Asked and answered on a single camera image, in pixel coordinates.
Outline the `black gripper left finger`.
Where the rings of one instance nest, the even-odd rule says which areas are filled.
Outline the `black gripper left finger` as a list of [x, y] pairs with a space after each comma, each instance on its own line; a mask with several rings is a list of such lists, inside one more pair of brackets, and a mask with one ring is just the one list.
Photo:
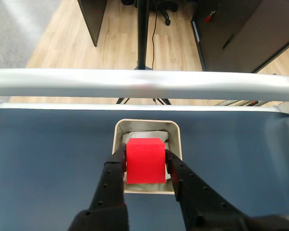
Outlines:
[[128, 231], [128, 210], [124, 201], [123, 175], [126, 172], [126, 145], [105, 162], [88, 209], [80, 211], [69, 231]]

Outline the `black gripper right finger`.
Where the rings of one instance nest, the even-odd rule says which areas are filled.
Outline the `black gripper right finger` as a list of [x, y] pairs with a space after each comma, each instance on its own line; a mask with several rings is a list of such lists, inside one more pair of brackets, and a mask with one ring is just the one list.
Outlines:
[[166, 167], [187, 231], [247, 231], [246, 216], [170, 150]]

